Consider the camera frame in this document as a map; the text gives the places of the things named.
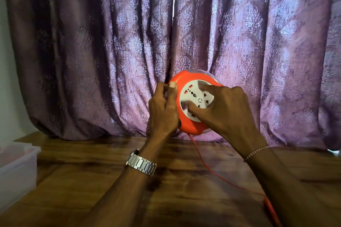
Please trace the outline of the person's left hand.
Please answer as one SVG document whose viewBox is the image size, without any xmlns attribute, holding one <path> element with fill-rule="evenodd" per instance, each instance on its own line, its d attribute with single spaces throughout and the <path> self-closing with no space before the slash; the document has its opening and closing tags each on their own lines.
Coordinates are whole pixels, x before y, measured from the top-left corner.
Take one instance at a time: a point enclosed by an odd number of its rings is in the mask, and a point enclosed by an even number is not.
<svg viewBox="0 0 341 227">
<path fill-rule="evenodd" d="M 168 85 L 157 83 L 155 92 L 149 100 L 149 138 L 159 143 L 170 138 L 180 122 L 177 108 L 166 107 Z"/>
</svg>

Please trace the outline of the person's right hand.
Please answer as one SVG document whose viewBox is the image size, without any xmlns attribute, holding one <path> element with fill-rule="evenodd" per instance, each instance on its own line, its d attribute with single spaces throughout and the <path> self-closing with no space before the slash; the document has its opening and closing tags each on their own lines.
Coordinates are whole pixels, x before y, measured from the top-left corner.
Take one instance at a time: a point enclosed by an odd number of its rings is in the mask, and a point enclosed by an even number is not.
<svg viewBox="0 0 341 227">
<path fill-rule="evenodd" d="M 243 89 L 215 85 L 201 85 L 199 88 L 214 96 L 209 105 L 212 108 L 213 122 L 206 123 L 207 126 L 235 149 L 246 148 L 252 138 L 259 135 L 259 130 Z"/>
</svg>

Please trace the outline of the orange round extension cord reel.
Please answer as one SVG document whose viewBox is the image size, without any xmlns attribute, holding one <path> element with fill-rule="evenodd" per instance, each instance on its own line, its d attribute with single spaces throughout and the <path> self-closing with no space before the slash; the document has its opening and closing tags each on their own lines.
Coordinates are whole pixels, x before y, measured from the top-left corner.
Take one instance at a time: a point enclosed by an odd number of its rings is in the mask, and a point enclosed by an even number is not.
<svg viewBox="0 0 341 227">
<path fill-rule="evenodd" d="M 222 86 L 220 81 L 204 70 L 193 69 L 180 71 L 173 76 L 170 82 L 175 82 L 178 87 L 176 102 L 180 119 L 179 130 L 192 136 L 210 132 L 211 129 L 207 124 L 188 111 L 187 101 L 193 102 L 199 109 L 207 108 L 214 100 L 214 96 L 201 91 L 199 86 Z"/>
</svg>

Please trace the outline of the person's left forearm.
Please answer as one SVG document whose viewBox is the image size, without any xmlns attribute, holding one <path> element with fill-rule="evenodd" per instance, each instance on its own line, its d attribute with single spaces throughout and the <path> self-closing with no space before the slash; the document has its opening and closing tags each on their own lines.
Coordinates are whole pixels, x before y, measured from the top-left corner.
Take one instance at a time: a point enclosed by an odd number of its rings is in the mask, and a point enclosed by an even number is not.
<svg viewBox="0 0 341 227">
<path fill-rule="evenodd" d="M 147 139 L 139 156 L 156 163 L 166 141 Z M 76 227 L 131 227 L 151 176 L 125 166 L 114 184 Z"/>
</svg>

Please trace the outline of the person's right forearm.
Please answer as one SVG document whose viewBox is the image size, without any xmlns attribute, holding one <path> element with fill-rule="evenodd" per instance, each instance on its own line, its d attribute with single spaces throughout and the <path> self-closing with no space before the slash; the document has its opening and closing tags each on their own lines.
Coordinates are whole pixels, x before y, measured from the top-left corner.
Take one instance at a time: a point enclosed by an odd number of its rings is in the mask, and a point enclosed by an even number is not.
<svg viewBox="0 0 341 227">
<path fill-rule="evenodd" d="M 283 227 L 341 227 L 341 221 L 266 148 L 261 134 L 235 150 L 253 171 Z"/>
</svg>

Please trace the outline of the silver metal wristwatch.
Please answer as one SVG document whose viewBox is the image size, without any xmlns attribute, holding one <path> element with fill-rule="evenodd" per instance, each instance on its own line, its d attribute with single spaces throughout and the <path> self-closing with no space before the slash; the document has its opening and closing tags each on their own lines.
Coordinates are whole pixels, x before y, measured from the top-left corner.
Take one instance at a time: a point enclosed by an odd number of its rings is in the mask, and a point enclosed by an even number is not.
<svg viewBox="0 0 341 227">
<path fill-rule="evenodd" d="M 152 176 L 157 164 L 139 156 L 139 149 L 135 149 L 128 156 L 125 166 L 130 166 L 146 175 Z"/>
</svg>

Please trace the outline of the purple patterned curtain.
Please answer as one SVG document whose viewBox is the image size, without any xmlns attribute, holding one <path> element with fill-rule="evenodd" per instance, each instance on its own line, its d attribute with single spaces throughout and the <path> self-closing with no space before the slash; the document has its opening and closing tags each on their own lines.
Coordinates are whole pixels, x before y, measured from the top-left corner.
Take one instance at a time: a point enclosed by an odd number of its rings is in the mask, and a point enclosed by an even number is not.
<svg viewBox="0 0 341 227">
<path fill-rule="evenodd" d="M 6 0 L 29 120 L 52 138 L 146 136 L 173 0 Z"/>
<path fill-rule="evenodd" d="M 341 148 L 341 0 L 175 0 L 169 75 L 240 86 L 269 144 Z"/>
</svg>

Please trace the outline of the translucent plastic storage box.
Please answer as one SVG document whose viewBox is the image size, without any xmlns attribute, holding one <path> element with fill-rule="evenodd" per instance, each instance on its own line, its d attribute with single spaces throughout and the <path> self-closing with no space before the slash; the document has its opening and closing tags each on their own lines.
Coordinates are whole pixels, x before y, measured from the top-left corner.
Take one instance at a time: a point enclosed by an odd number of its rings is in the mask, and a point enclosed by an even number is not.
<svg viewBox="0 0 341 227">
<path fill-rule="evenodd" d="M 0 144 L 0 214 L 35 189 L 40 152 L 31 143 Z"/>
</svg>

